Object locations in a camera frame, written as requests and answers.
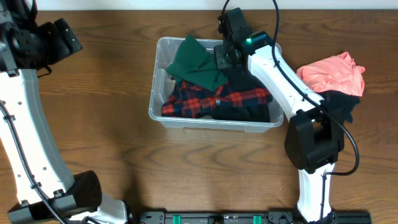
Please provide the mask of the dark navy garment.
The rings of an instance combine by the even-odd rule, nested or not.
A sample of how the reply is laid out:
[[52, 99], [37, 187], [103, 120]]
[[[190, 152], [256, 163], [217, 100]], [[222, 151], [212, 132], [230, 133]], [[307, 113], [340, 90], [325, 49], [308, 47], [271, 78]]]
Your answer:
[[356, 105], [360, 104], [360, 98], [358, 96], [347, 95], [346, 93], [336, 90], [328, 90], [318, 94], [323, 97], [325, 100], [323, 104], [328, 109], [341, 109], [344, 114], [345, 121], [349, 123], [353, 122], [351, 112], [354, 110]]

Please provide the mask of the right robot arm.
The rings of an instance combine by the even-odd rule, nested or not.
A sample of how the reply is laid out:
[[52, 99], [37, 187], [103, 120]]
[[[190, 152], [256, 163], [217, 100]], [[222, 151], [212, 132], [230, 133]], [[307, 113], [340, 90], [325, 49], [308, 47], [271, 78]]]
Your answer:
[[344, 147], [342, 130], [320, 110], [323, 97], [289, 67], [278, 43], [263, 30], [253, 32], [240, 8], [223, 11], [218, 20], [223, 44], [214, 48], [217, 67], [247, 70], [283, 109], [289, 120], [285, 151], [299, 172], [297, 210], [306, 223], [325, 223], [331, 213], [326, 174]]

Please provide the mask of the dark green garment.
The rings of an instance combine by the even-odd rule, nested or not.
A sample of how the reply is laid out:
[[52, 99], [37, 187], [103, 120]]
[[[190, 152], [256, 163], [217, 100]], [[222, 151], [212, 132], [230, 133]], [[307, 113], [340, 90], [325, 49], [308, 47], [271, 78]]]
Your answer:
[[180, 44], [166, 72], [176, 82], [187, 81], [210, 91], [215, 91], [228, 81], [223, 72], [217, 69], [215, 56], [192, 35], [188, 35]]

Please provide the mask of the pink garment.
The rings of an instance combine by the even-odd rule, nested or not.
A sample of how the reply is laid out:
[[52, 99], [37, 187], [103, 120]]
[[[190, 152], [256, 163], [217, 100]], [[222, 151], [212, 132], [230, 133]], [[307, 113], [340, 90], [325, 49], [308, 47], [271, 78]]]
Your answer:
[[304, 65], [298, 77], [314, 92], [338, 91], [346, 95], [362, 96], [365, 67], [357, 65], [348, 52]]

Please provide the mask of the black garment with stripe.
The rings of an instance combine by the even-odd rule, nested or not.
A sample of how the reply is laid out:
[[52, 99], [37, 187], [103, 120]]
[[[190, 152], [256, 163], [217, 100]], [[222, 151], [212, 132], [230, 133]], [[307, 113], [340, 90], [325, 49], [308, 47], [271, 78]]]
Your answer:
[[225, 68], [221, 70], [227, 77], [234, 91], [249, 91], [264, 88], [264, 85], [244, 67]]

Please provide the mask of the red navy plaid shirt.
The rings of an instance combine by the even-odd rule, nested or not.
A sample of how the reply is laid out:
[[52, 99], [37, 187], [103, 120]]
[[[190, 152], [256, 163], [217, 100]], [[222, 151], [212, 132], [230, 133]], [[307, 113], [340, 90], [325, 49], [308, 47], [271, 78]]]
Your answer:
[[267, 105], [273, 100], [266, 88], [249, 91], [234, 91], [229, 83], [215, 91], [182, 81], [176, 84], [168, 100], [162, 105], [161, 115], [176, 118], [203, 118], [218, 106], [244, 108]]

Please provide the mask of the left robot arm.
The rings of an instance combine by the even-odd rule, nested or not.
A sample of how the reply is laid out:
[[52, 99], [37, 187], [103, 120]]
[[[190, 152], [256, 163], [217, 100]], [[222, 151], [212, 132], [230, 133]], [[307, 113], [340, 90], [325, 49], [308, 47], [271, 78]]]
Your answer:
[[64, 19], [38, 25], [35, 1], [1, 1], [1, 142], [18, 202], [12, 223], [127, 223], [126, 204], [102, 193], [92, 170], [72, 174], [44, 114], [38, 71], [81, 50]]

